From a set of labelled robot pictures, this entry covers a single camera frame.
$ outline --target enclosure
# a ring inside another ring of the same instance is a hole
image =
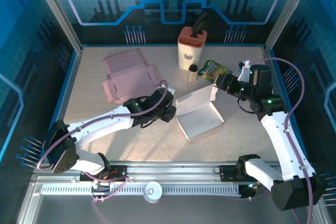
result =
[[[55,175],[35,169],[34,143],[44,140],[53,122],[80,122],[118,107],[107,101],[102,85],[106,56],[140,49],[176,90],[177,100],[211,85],[200,76],[189,82],[178,63],[181,30],[204,14],[211,22],[204,28],[198,69],[213,60],[238,76],[241,61],[278,57],[301,70],[305,95],[290,124],[307,160],[329,182],[325,194],[330,195],[314,206],[313,222],[333,223],[336,0],[0,3],[1,223],[296,223],[293,213],[278,210],[262,189],[257,194],[265,195],[251,202],[221,194],[239,183],[223,183],[213,173],[218,165],[235,165],[239,156],[257,154],[279,168],[276,150],[257,117],[242,111],[237,98],[223,90],[213,101],[223,122],[192,139],[186,139],[180,122],[173,119],[113,132],[84,146],[104,154],[111,164],[129,166],[133,176],[120,195],[102,204],[95,204],[88,187],[78,182],[80,172]],[[283,62],[265,64],[271,69],[273,93],[290,110],[300,97],[299,76]],[[249,110],[249,104],[240,105]],[[156,204],[137,191],[152,180],[163,185]],[[181,191],[170,191],[172,185]],[[196,185],[201,186],[199,192],[192,191]],[[302,223],[307,214],[308,208],[297,209]]]

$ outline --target beige work surface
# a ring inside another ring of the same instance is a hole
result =
[[[177,47],[140,47],[149,64],[157,65],[168,85],[177,91],[176,97],[211,84],[201,77],[188,82],[187,71],[177,63]],[[75,84],[67,107],[65,122],[78,122],[104,114],[117,107],[108,103],[102,83],[105,70],[102,60],[126,47],[87,47],[84,49]],[[259,47],[205,47],[201,67],[206,60],[215,60],[238,73],[238,63],[262,58]],[[241,102],[249,109],[248,102]],[[239,155],[258,154],[265,161],[277,161],[271,140],[257,117],[243,112],[237,98],[219,90],[214,105],[224,124],[187,141],[176,119],[161,120],[141,129],[118,131],[95,140],[83,149],[104,153],[108,160],[129,161],[235,161]]]

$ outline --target white cardboard box lid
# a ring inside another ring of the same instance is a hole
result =
[[[210,85],[176,100],[176,120],[185,137],[190,140],[224,123],[211,101],[218,87]]]

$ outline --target glass panel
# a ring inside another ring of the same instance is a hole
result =
[[[0,223],[15,223],[40,150],[23,139],[46,134],[73,49],[45,0],[0,6]]]
[[[277,57],[294,62],[305,79],[305,95],[295,115],[309,161],[335,175],[336,162],[336,0],[301,0],[274,46]],[[288,66],[279,64],[282,75]],[[294,72],[285,75],[290,103],[300,95]]]
[[[207,42],[264,44],[287,0],[59,0],[83,44],[176,43],[207,12]]]

